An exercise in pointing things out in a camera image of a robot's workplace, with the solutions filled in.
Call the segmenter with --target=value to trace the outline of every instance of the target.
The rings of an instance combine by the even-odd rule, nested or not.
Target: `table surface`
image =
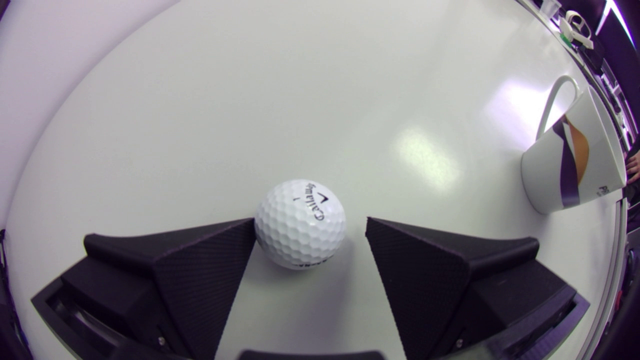
[[[244,348],[403,359],[366,216],[487,238],[534,236],[591,307],[606,291],[620,191],[541,215],[520,179],[555,79],[581,71],[515,1],[184,1],[107,55],[40,139],[10,210],[18,313],[39,359],[70,353],[30,298],[84,255],[85,234],[157,233],[253,216],[294,178],[325,184],[347,238],[306,272],[256,246],[217,359]],[[572,90],[561,90],[552,117]]]

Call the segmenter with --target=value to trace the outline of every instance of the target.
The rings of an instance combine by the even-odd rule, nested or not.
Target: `mug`
[[[575,89],[564,115],[545,132],[557,92]],[[570,76],[558,78],[542,113],[536,142],[522,154],[522,182],[539,213],[571,208],[622,188],[625,162],[613,122],[593,88],[580,92]]]

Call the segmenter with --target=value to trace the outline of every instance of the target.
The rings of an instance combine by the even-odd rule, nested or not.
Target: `golf ball dimple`
[[[255,214],[258,243],[276,264],[303,270],[331,258],[346,232],[344,209],[311,180],[286,181],[267,193]]]

